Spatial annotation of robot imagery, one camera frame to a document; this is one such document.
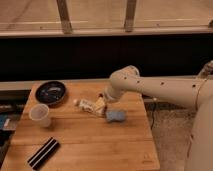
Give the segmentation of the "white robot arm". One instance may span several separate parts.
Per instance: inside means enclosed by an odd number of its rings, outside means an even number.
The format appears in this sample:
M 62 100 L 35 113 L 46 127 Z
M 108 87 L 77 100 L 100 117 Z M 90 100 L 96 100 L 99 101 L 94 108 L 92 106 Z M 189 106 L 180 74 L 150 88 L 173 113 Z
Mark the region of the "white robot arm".
M 113 72 L 101 93 L 108 103 L 136 92 L 197 111 L 184 171 L 213 171 L 213 79 L 203 67 L 194 78 L 141 77 L 135 66 Z

